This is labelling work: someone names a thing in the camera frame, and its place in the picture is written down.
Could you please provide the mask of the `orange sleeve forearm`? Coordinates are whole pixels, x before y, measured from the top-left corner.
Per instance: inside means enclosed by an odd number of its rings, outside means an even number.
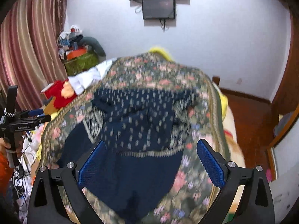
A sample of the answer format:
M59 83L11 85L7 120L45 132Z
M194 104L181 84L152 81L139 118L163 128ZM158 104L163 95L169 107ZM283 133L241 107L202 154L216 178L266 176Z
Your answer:
M1 153L0 157L0 194L1 197L6 195L10 178L12 177L14 169L9 167L8 159Z

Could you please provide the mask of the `left hand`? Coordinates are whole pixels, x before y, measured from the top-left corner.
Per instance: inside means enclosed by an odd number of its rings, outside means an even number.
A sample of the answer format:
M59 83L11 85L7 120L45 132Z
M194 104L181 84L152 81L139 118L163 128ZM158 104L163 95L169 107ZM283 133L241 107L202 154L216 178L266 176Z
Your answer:
M20 158L22 155L22 149L23 149L23 133L18 132L15 133L15 146L16 146L16 154L17 157ZM5 157L5 159L8 159L6 149L10 149L11 144L8 138L1 138L0 139L0 145L1 145L1 154Z

